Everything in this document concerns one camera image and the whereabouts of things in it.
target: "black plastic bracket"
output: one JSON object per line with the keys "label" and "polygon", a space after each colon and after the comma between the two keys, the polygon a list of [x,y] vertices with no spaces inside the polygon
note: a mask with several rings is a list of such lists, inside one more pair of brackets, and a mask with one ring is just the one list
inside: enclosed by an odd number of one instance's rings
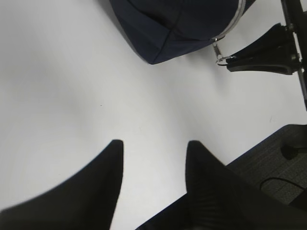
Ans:
{"label": "black plastic bracket", "polygon": [[307,14],[300,0],[281,2],[286,26],[276,24],[257,41],[231,55],[232,58],[226,59],[227,68],[231,72],[265,71],[286,75],[298,72],[307,107]]}

